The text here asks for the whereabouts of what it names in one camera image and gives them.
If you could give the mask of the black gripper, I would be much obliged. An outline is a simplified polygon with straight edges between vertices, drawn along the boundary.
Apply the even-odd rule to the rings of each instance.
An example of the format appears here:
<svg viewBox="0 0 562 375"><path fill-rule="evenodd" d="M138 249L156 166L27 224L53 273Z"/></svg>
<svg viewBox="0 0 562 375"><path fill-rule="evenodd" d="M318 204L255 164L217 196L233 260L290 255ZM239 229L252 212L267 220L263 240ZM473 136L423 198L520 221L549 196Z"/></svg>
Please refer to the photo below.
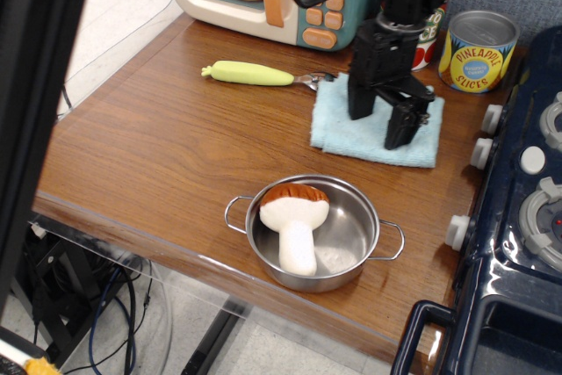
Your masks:
<svg viewBox="0 0 562 375"><path fill-rule="evenodd" d="M393 27L383 16L365 20L358 28L349 66L348 112L352 120L371 116L375 99L393 105L385 148L412 142L429 122L432 93L412 74L420 27Z"/></svg>

